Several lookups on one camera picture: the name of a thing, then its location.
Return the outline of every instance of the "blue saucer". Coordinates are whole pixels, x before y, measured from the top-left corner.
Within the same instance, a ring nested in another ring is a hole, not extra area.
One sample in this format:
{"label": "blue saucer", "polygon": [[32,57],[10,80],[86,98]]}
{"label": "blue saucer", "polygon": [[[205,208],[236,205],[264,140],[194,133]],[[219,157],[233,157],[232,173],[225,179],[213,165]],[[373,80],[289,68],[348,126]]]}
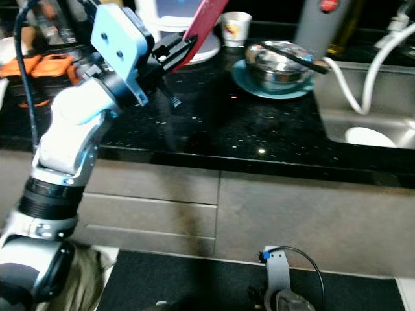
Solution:
{"label": "blue saucer", "polygon": [[314,87],[314,78],[310,78],[309,81],[307,81],[307,83],[305,83],[301,88],[290,93],[273,93],[266,91],[252,79],[250,73],[248,72],[248,68],[246,67],[245,60],[239,60],[233,65],[232,78],[239,87],[248,93],[269,99],[293,99],[301,97],[313,90]]}

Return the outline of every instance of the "black floor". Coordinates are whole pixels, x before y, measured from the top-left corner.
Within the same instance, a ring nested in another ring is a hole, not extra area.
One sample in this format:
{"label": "black floor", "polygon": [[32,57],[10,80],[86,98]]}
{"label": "black floor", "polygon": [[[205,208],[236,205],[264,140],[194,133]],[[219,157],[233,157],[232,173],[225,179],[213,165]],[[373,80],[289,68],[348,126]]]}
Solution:
{"label": "black floor", "polygon": [[[396,282],[323,273],[327,311],[405,311]],[[290,271],[291,289],[320,308],[316,273]],[[254,310],[249,287],[265,287],[264,266],[120,251],[98,311],[143,310],[157,301],[177,310]]]}

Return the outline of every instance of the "white cable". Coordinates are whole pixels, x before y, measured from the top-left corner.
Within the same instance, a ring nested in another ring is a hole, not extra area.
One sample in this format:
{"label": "white cable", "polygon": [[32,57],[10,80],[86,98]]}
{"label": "white cable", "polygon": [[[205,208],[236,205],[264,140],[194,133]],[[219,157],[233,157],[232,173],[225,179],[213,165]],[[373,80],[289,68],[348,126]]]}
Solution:
{"label": "white cable", "polygon": [[323,60],[332,68],[335,76],[337,77],[338,84],[343,91],[344,96],[347,98],[350,106],[359,114],[366,115],[370,111],[370,106],[372,103],[372,93],[374,90],[375,79],[379,71],[380,66],[384,62],[385,58],[392,52],[395,47],[397,47],[403,40],[408,38],[411,34],[415,32],[415,23],[411,26],[405,28],[400,33],[391,39],[377,54],[373,59],[373,62],[370,64],[366,79],[364,81],[363,87],[363,96],[362,96],[362,106],[356,101],[355,97],[350,91],[349,86],[347,85],[346,79],[344,78],[340,67],[328,57],[324,57]]}

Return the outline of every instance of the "gray bottle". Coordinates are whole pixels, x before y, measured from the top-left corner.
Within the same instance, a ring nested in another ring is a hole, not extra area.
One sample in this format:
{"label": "gray bottle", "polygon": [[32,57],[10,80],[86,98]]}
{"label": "gray bottle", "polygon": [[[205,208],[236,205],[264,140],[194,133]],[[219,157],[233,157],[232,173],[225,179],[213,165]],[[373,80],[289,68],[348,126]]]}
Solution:
{"label": "gray bottle", "polygon": [[317,60],[326,55],[352,0],[306,0],[294,43]]}

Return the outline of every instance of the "paper cup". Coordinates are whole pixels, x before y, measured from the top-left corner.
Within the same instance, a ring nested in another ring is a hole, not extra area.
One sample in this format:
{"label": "paper cup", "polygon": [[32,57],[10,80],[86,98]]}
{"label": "paper cup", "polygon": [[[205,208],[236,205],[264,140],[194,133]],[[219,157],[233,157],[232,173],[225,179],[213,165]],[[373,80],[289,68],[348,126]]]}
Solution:
{"label": "paper cup", "polygon": [[222,14],[222,36],[227,47],[242,47],[248,37],[252,16],[245,12]]}

